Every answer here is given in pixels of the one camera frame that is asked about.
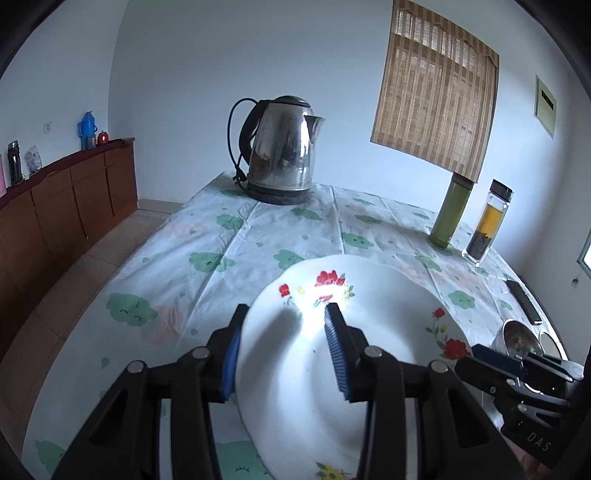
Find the kettle lid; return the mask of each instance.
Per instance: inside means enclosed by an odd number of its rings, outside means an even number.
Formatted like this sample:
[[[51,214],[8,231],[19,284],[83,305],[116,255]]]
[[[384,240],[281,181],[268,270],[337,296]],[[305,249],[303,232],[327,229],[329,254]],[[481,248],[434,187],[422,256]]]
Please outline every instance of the kettle lid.
[[[271,100],[271,103],[283,103],[285,105],[297,105],[305,108],[311,108],[310,104],[306,102],[303,98],[296,97],[293,95],[283,95],[277,97],[275,100]]]

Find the green thermos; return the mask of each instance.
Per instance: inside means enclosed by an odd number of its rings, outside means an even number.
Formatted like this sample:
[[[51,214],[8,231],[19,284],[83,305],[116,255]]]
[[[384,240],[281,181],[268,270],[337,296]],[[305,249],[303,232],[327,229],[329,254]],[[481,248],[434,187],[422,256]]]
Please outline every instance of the green thermos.
[[[460,223],[473,186],[473,181],[462,177],[459,173],[452,175],[445,200],[443,200],[443,205],[439,210],[431,235],[429,235],[429,240],[433,244],[440,248],[447,248],[456,231],[457,224]]]

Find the bamboo blind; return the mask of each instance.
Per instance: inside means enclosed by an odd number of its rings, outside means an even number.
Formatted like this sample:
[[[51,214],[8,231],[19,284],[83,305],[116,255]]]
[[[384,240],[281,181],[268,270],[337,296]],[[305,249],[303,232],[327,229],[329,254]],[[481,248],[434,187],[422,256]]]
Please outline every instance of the bamboo blind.
[[[491,132],[499,56],[436,13],[394,0],[371,141],[476,182]]]

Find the pink container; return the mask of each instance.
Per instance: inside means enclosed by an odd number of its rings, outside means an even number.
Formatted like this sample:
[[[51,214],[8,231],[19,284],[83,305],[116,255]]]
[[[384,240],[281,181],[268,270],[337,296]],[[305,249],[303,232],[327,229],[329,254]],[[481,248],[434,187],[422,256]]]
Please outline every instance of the pink container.
[[[6,193],[6,182],[4,181],[4,169],[2,168],[2,156],[0,155],[0,197]]]

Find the white wall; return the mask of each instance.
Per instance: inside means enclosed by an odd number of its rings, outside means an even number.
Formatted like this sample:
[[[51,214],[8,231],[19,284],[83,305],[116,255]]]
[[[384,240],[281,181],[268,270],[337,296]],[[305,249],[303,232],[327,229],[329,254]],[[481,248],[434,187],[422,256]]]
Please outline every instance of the white wall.
[[[491,139],[464,220],[475,224],[493,178],[513,188],[495,246],[519,271],[560,180],[572,70],[514,0],[420,3],[501,57]],[[139,196],[186,201],[232,166],[233,103],[290,94],[327,118],[315,181],[438,210],[449,172],[369,142],[391,10],[392,0],[131,0],[113,58],[109,126],[137,139]],[[553,140],[533,116],[536,74],[558,100]],[[247,108],[236,111],[236,147]]]
[[[29,36],[0,79],[0,154],[18,140],[37,145],[44,165],[80,150],[76,125],[92,110],[107,128],[115,41],[128,0],[66,0]],[[51,122],[51,133],[43,124]]]
[[[524,278],[548,311],[571,357],[584,362],[591,343],[591,280],[577,264],[591,228],[591,101],[573,82],[568,166],[558,200]],[[576,288],[572,279],[579,278]]]

